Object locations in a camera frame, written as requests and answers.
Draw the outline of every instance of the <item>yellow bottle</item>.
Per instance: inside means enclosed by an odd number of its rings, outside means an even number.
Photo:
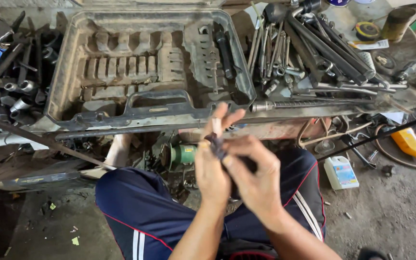
[[[391,137],[403,152],[416,158],[416,135],[412,128],[393,133]]]

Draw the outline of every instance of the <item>navy shorts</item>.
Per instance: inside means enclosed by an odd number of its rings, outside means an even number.
[[[323,240],[324,201],[316,158],[298,148],[280,151],[277,157],[285,210],[309,232],[320,232]],[[135,168],[102,176],[96,185],[96,204],[126,260],[168,259],[196,213],[172,200],[159,175]],[[224,218],[221,241],[234,239],[270,244],[261,222],[243,204]]]

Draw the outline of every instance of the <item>toolbox tray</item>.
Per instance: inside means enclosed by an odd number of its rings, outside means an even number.
[[[206,118],[219,102],[230,111],[249,107],[256,92],[233,22],[210,4],[77,13],[64,36],[44,114],[68,130],[85,130],[149,117]],[[201,29],[214,22],[228,35],[238,67],[233,80],[223,75],[214,33]],[[87,102],[92,108],[84,109]]]

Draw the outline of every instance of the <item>paper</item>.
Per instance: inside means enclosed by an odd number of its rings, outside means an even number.
[[[72,243],[73,245],[79,246],[78,237],[75,237],[74,239],[72,239]]]
[[[380,113],[384,115],[387,119],[391,119],[392,121],[395,121],[398,124],[402,124],[402,121],[404,119],[404,112],[393,112],[393,113]]]
[[[373,49],[384,49],[389,47],[388,40],[381,40],[378,42],[348,42],[349,45],[359,50],[373,50]]]
[[[259,13],[263,13],[264,9],[266,8],[266,5],[268,5],[268,3],[261,2],[261,3],[255,4],[256,9],[258,10]],[[256,21],[258,20],[258,15],[256,14],[255,9],[253,9],[253,7],[250,6],[246,8],[244,11],[250,15],[251,22],[255,25]]]

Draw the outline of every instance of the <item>open toolbox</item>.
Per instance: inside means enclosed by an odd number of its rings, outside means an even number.
[[[84,130],[149,117],[205,118],[219,102],[247,108],[256,92],[231,17],[212,2],[167,3],[74,15],[45,115]]]

